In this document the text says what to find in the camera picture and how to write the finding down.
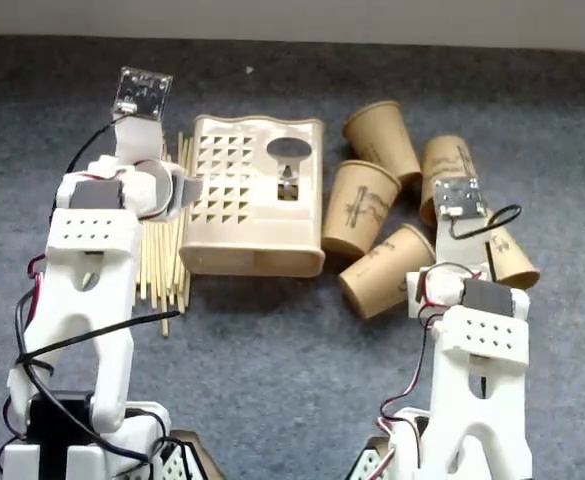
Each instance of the gray carpet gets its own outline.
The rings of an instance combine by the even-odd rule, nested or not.
[[[528,438],[535,478],[585,479],[585,55],[393,46],[0,39],[0,405],[15,358],[13,305],[45,246],[50,200],[78,146],[109,118],[119,68],[176,76],[165,126],[197,114],[326,122],[325,185],[351,153],[346,117],[399,100],[415,147],[467,139],[493,205],[541,268],[530,291]],[[254,67],[246,75],[246,66]],[[108,151],[113,140],[90,150]],[[415,218],[403,194],[386,233]],[[191,310],[137,328],[130,397],[156,400],[200,433],[229,479],[339,479],[403,387],[420,330],[398,307],[362,325],[329,259],[313,280],[196,278]],[[427,407],[431,374],[409,399]],[[91,346],[72,347],[55,386],[92,385]],[[7,438],[0,417],[0,443]]]

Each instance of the cable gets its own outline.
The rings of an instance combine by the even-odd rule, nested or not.
[[[19,349],[19,357],[23,357],[25,353],[25,325],[23,324],[23,309],[25,308],[25,304],[29,299],[32,298],[34,294],[34,288],[30,289],[25,295],[19,299],[16,305],[15,313],[14,313],[14,327],[16,330],[16,340],[17,346]],[[42,397],[44,397],[48,402],[54,405],[63,415],[65,415],[77,428],[82,430],[90,439],[96,443],[102,449],[113,453],[115,455],[119,455],[122,457],[132,458],[138,460],[142,463],[149,463],[149,458],[147,455],[139,452],[134,452],[132,450],[128,450],[125,448],[118,447],[116,445],[111,444],[100,435],[98,435],[94,430],[89,428],[83,422],[81,422],[78,418],[76,418],[72,413],[63,406],[63,404],[54,396],[54,394],[47,388],[47,386],[43,383],[41,378],[37,375],[37,373],[32,368],[32,365],[29,363],[27,359],[21,362],[23,365],[23,370],[25,374],[28,376],[32,384],[36,387]]]
[[[81,148],[79,148],[77,150],[77,152],[74,154],[74,157],[72,157],[72,160],[70,160],[70,163],[68,163],[68,166],[65,168],[65,174],[68,173],[72,173],[74,171],[74,169],[76,168],[76,164],[79,162],[79,160],[81,159],[81,157],[83,156],[83,154],[85,153],[85,151],[90,147],[90,145],[92,145],[101,135],[103,135],[105,132],[107,132],[110,127],[113,127],[114,125],[116,125],[117,123],[121,122],[122,120],[128,118],[130,115],[132,115],[131,113],[126,113],[125,115],[120,116],[119,118],[115,118],[114,120],[112,120],[111,122],[109,122],[106,125],[103,125],[101,128],[99,128],[96,132],[94,132],[92,134],[92,136],[90,138],[88,138],[88,140],[81,146]],[[52,215],[54,214],[54,210],[56,210],[56,195],[54,196],[54,202],[52,202],[52,209],[50,211],[50,223],[52,223]]]
[[[504,213],[507,213],[510,211],[512,211],[514,213],[512,213],[510,216],[506,217],[505,219],[501,220],[500,222],[496,221],[497,218],[501,217]],[[523,207],[521,207],[521,205],[517,205],[516,203],[513,203],[513,204],[508,205],[507,207],[503,207],[501,210],[497,210],[495,213],[493,213],[492,216],[489,218],[487,224],[484,227],[477,228],[476,230],[470,230],[469,232],[461,233],[458,235],[456,233],[454,233],[454,224],[456,222],[456,219],[452,218],[452,220],[450,221],[450,236],[454,240],[466,240],[468,238],[475,237],[477,235],[489,232],[489,231],[494,230],[496,228],[504,227],[508,223],[516,220],[517,217],[519,215],[521,215],[522,211],[523,211]]]
[[[388,450],[388,453],[385,454],[385,457],[383,457],[381,462],[379,462],[377,467],[374,470],[372,470],[372,473],[370,473],[370,475],[368,475],[365,480],[376,480],[381,475],[383,475],[383,472],[385,471],[386,468],[388,468],[388,465],[392,461],[392,458],[394,458],[395,453],[396,450],[394,448]]]
[[[18,437],[12,437],[10,440],[8,440],[7,442],[5,442],[0,447],[0,474],[1,475],[3,475],[3,464],[2,464],[2,461],[1,461],[1,459],[3,458],[3,452],[5,451],[5,449],[7,448],[8,445],[11,445],[12,443],[16,442],[17,440],[19,440]]]
[[[144,323],[152,323],[158,322],[160,320],[166,318],[177,317],[181,315],[181,312],[178,310],[171,310],[169,312],[162,312],[162,313],[153,313],[151,315],[144,315],[142,317],[135,317],[130,320],[126,320],[125,322],[115,323],[114,325],[109,325],[107,327],[99,328],[98,330],[93,330],[91,332],[86,332],[81,335],[77,335],[76,337],[68,338],[66,340],[62,340],[60,342],[51,343],[45,347],[39,348],[38,350],[33,350],[31,352],[22,352],[16,359],[16,363],[24,363],[33,360],[35,357],[43,355],[44,353],[49,353],[54,350],[58,350],[60,348],[69,347],[70,345],[75,345],[77,343],[85,342],[86,340],[90,340],[92,338],[100,337],[101,335],[105,335],[106,333],[116,332],[117,330],[122,330],[124,328],[134,327],[136,325],[142,325]]]

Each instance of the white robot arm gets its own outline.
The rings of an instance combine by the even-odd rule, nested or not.
[[[409,315],[428,318],[424,328],[436,342],[430,410],[388,415],[382,408],[389,453],[362,478],[531,480],[525,438],[530,300],[521,290],[492,283],[486,250],[497,218],[515,210],[498,222],[507,223],[520,207],[488,220],[478,181],[462,178],[436,182],[435,207],[436,264],[407,275]],[[483,395],[472,392],[472,376],[482,378]]]
[[[114,105],[116,154],[102,155],[87,170],[64,176],[36,311],[24,334],[25,352],[128,320],[140,222],[170,220],[200,195],[198,180],[161,161],[161,118],[171,82],[170,76],[124,68]],[[87,285],[86,276],[92,278]],[[94,392],[57,392],[55,398],[95,435],[149,457],[133,478],[162,479],[165,461],[152,449],[169,432],[170,417],[159,404],[127,402],[134,348],[130,331],[119,329],[94,342],[99,359]],[[61,353],[56,349],[37,355],[28,367],[45,386]],[[11,370],[8,387],[28,441],[5,449],[5,480],[111,480],[139,466],[138,460],[84,438],[67,415],[37,394],[40,388],[24,365]]]

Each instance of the brown paper cup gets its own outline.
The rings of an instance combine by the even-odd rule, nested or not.
[[[373,103],[362,108],[345,123],[343,136],[361,159],[381,165],[402,185],[421,177],[419,160],[397,102]]]
[[[490,234],[490,252],[494,262],[496,281],[511,288],[527,290],[533,287],[541,278],[541,272],[536,268],[514,237],[500,227]]]
[[[441,177],[475,177],[476,171],[468,146],[462,138],[451,135],[435,137],[425,146],[423,185],[419,216],[426,225],[436,225],[434,212],[434,181]]]
[[[339,275],[341,288],[363,319],[407,299],[405,274],[432,265],[434,248],[412,225],[403,225]]]
[[[349,160],[336,173],[321,246],[358,258],[370,251],[401,183],[370,162]]]

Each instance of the mounting hole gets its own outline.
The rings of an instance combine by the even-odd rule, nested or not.
[[[298,138],[283,137],[268,143],[267,151],[272,157],[305,158],[312,154],[312,146]]]

